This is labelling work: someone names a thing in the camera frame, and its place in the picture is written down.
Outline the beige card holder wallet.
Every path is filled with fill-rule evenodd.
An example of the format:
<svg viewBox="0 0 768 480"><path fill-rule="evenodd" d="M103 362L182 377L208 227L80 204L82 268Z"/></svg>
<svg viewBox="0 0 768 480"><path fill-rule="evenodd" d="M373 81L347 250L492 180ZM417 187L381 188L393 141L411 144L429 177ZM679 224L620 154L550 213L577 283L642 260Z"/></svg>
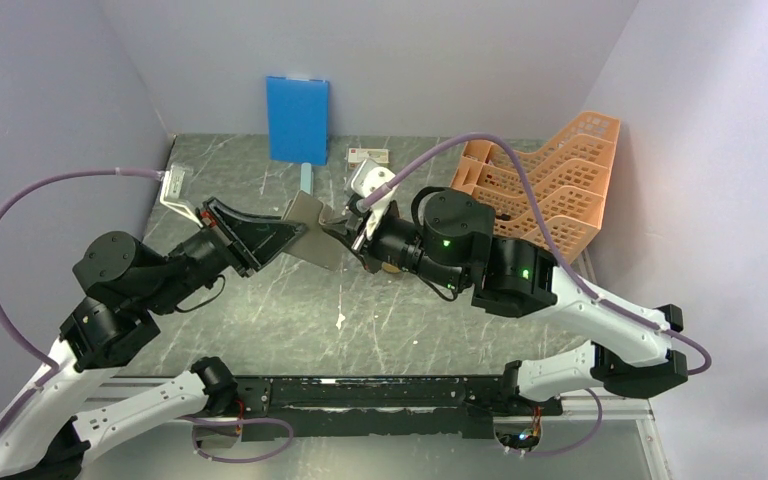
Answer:
<svg viewBox="0 0 768 480"><path fill-rule="evenodd" d="M322 226L332 216L330 206L305 191L299 191L287 205L282 219L301 223L305 229L284 252L326 270L338 271L344 247L337 239L329 236Z"/></svg>

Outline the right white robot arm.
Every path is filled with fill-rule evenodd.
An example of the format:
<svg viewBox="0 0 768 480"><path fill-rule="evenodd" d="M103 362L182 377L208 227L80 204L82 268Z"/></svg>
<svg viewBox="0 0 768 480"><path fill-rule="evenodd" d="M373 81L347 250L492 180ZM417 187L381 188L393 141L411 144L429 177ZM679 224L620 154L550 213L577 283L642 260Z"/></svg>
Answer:
<svg viewBox="0 0 768 480"><path fill-rule="evenodd" d="M566 272L548 250L495 235L494 209L463 192L427 187L412 215L401 218L390 202L382 213L325 214L319 223L370 273L390 264L447 301L468 290L471 305L489 315L548 319L585 339L562 354L509 363L515 377L499 389L508 412L593 387L649 399L688 380L686 356L671 342L683 327L680 308L637 306Z"/></svg>

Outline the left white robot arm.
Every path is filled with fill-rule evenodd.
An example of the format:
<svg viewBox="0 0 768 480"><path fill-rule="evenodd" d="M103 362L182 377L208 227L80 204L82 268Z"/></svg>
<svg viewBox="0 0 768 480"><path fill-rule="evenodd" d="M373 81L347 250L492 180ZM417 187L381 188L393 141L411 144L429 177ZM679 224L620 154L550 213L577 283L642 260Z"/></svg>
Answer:
<svg viewBox="0 0 768 480"><path fill-rule="evenodd" d="M199 229L161 255L123 231L99 236L73 273L84 291L38 371L0 413L0 479L74 479L110 448L179 417L221 416L239 403L227 365L205 357L173 380L95 410L86 399L160 330L156 315L210 287L227 269L258 272L304 233L278 216L211 199Z"/></svg>

